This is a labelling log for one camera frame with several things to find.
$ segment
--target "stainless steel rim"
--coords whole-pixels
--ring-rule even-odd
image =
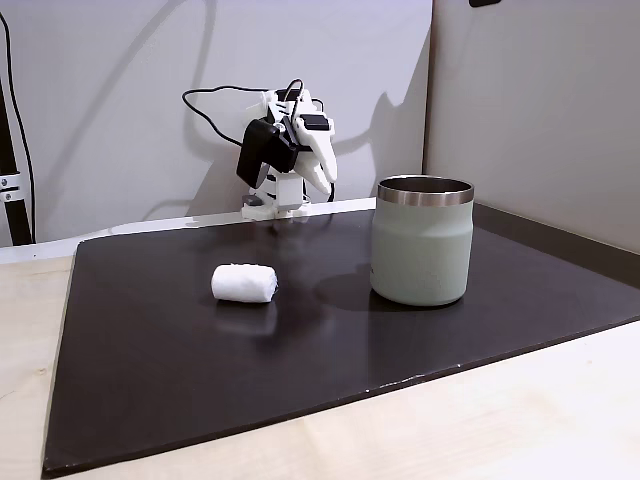
[[[431,175],[398,175],[381,180],[378,198],[414,207],[448,207],[473,200],[469,182]]]

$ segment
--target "wooden table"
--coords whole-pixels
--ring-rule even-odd
[[[0,479],[40,478],[72,257],[0,265]],[[640,323],[83,479],[640,478]]]

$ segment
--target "cotton ball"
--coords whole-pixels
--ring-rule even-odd
[[[211,277],[211,291],[218,300],[266,303],[277,286],[275,270],[262,265],[220,265]]]

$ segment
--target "white wall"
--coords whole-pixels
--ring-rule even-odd
[[[182,104],[194,86],[303,78],[336,122],[338,199],[421,168],[430,1],[2,0],[0,9],[40,241],[239,209],[239,150]],[[7,91],[4,61],[0,72]],[[197,105],[241,139],[241,109],[254,100],[230,92]],[[0,213],[0,246],[9,244]]]
[[[640,252],[640,2],[435,0],[427,169]]]

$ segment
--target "insulated tumbler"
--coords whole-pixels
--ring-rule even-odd
[[[378,184],[371,286],[389,300],[445,305],[467,288],[473,185],[428,175]]]

